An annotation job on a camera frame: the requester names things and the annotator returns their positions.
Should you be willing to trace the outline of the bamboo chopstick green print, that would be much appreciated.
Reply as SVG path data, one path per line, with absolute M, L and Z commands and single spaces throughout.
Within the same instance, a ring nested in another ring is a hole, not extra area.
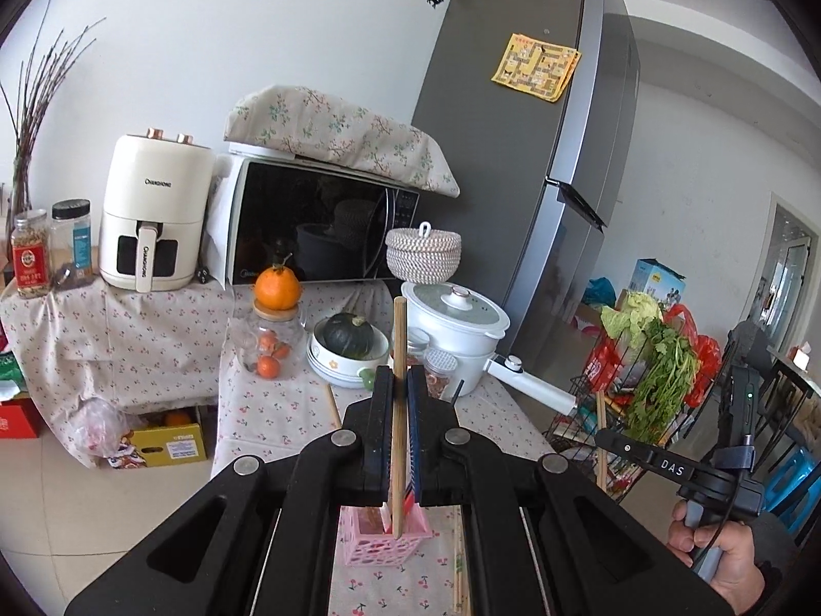
M 461 509 L 454 512 L 454 596 L 452 613 L 465 613 L 465 540 L 463 539 L 463 522 Z

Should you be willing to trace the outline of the white plastic spoon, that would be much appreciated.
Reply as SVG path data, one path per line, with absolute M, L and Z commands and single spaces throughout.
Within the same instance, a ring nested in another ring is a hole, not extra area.
M 391 532 L 393 532 L 393 514 L 391 513 L 391 506 L 389 506 L 388 502 L 384 502 L 379 507 L 379 514 L 383 531 L 385 534 L 391 534 Z

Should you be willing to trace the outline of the red plastic spoon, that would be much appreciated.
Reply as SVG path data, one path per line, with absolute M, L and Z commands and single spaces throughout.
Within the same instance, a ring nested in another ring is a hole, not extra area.
M 409 512 L 413 508 L 415 504 L 415 491 L 413 491 L 412 487 L 408 487 L 405 492 L 405 498 L 403 498 L 403 505 L 402 505 L 402 512 L 405 516 L 408 516 Z

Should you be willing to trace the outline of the brown wooden chopstick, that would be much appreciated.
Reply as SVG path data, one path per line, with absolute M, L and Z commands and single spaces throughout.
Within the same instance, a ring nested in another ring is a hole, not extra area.
M 324 399 L 326 399 L 328 410 L 330 410 L 331 421 L 333 422 L 334 430 L 339 430 L 342 427 L 340 412 L 338 412 L 336 397 L 334 396 L 333 387 L 330 384 L 324 385 Z

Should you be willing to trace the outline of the pink perforated utensil basket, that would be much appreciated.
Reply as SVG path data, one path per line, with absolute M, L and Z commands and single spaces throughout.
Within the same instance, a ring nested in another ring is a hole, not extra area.
M 341 509 L 338 542 L 341 559 L 347 566 L 401 566 L 418 551 L 423 541 L 432 537 L 426 514 L 418 505 L 410 507 L 401 537 L 384 530 L 380 509 L 349 506 Z

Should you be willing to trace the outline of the red plastic bag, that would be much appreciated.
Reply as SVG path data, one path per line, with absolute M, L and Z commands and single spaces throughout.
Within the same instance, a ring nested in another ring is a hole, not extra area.
M 712 381 L 722 365 L 722 349 L 717 339 L 700 334 L 690 310 L 683 303 L 675 303 L 664 312 L 664 321 L 676 328 L 690 343 L 698 359 L 698 371 L 693 387 L 683 401 L 690 409 L 700 408 L 708 394 Z

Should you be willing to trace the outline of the yellow cardboard box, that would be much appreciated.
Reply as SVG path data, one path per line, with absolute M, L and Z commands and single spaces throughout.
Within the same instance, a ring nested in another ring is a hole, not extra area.
M 142 426 L 123 441 L 141 466 L 171 467 L 207 459 L 206 434 L 199 408 L 143 414 Z

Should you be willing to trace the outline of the napa cabbage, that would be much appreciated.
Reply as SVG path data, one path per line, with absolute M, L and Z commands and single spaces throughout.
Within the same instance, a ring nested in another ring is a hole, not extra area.
M 662 317 L 657 300 L 640 291 L 627 290 L 621 306 L 604 306 L 600 320 L 604 332 L 612 341 L 626 339 L 630 349 L 639 349 L 646 339 L 647 327 Z

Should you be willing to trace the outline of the white bowl with avocado print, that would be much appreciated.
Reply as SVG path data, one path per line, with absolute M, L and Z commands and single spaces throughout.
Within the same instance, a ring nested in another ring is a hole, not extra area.
M 377 367 L 388 361 L 388 338 L 379 328 L 373 328 L 373 343 L 366 356 L 341 356 L 326 347 L 321 337 L 325 325 L 326 320 L 317 321 L 307 341 L 306 360 L 311 370 L 334 387 L 373 390 Z

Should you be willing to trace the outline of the jar of dried slices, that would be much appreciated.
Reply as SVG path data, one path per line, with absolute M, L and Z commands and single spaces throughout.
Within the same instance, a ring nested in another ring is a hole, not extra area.
M 423 365 L 428 394 L 436 399 L 451 399 L 458 384 L 458 359 L 442 349 L 428 348 L 423 355 Z

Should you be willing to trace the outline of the dark green squash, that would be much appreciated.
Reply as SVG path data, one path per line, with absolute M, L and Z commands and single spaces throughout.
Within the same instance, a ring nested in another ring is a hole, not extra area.
M 375 330 L 363 316 L 337 313 L 327 318 L 320 331 L 320 341 L 336 355 L 348 359 L 365 359 L 375 342 Z

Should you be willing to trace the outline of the woven basket with lid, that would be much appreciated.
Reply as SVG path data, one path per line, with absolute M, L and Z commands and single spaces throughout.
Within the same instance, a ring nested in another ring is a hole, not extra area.
M 447 282 L 461 263 L 461 235 L 434 229 L 428 221 L 416 228 L 390 229 L 385 247 L 388 270 L 399 280 L 416 284 Z

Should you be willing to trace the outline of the black microwave oven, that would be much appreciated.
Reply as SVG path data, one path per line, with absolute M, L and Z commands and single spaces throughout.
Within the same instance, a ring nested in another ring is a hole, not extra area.
M 201 262 L 221 285 L 274 264 L 302 282 L 388 280 L 385 237 L 415 221 L 420 194 L 332 164 L 233 143 L 216 157 Z

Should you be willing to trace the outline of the spice jar red label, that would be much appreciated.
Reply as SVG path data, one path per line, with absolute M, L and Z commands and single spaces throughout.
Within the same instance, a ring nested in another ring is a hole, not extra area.
M 14 218 L 11 232 L 12 267 L 21 298 L 37 298 L 50 290 L 49 218 L 44 208 Z

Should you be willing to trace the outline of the grey refrigerator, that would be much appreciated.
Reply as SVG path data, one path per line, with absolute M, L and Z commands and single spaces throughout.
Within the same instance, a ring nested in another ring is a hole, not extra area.
M 497 84 L 514 35 L 579 53 L 546 102 Z M 440 145 L 457 198 L 418 214 L 462 238 L 455 280 L 510 316 L 502 353 L 544 375 L 614 213 L 635 123 L 640 59 L 623 0 L 451 0 L 412 121 Z

